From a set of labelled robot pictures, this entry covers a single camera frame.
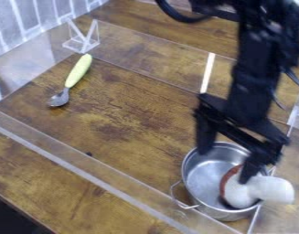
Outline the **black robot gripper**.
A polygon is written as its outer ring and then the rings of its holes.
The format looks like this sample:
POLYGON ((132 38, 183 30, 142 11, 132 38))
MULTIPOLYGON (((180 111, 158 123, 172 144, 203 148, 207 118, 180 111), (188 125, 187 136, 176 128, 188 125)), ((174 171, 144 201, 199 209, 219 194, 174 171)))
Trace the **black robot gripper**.
POLYGON ((194 111, 196 150, 206 154, 222 133, 241 146, 246 154, 238 179, 245 185, 269 165, 281 159, 281 148, 290 140, 267 119, 281 69, 249 70, 235 65, 227 99, 208 93, 198 95, 199 106, 194 111))

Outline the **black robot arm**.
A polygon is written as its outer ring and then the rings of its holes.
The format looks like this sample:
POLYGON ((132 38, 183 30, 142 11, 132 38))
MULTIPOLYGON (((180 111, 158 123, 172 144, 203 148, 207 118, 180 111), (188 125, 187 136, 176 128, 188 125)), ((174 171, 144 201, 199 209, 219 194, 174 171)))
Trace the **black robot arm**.
POLYGON ((221 133, 249 151, 239 183, 246 184, 281 158, 290 139, 269 121, 279 77, 299 85, 293 68, 299 64, 299 0, 200 0, 203 5, 231 5, 238 14, 238 57, 229 97, 198 96, 196 149, 206 154, 221 133))

